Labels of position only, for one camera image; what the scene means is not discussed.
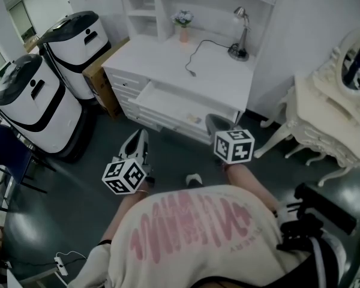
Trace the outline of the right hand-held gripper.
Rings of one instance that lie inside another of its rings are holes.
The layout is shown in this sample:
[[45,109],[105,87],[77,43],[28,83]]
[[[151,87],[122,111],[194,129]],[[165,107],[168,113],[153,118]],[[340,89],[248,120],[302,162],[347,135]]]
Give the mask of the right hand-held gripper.
[[246,129],[234,129],[235,124],[218,115],[207,114],[207,132],[213,136],[214,155],[226,164],[241,164],[251,161],[255,139]]

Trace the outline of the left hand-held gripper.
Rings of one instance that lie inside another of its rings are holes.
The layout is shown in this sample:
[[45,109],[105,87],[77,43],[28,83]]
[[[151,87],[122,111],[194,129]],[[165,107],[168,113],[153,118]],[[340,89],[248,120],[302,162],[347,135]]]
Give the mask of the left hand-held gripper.
[[[142,151],[139,151],[140,138],[143,140]],[[143,181],[154,186],[155,178],[151,176],[151,166],[147,162],[148,139],[146,130],[135,131],[107,164],[101,180],[115,195],[134,194],[142,190]]]

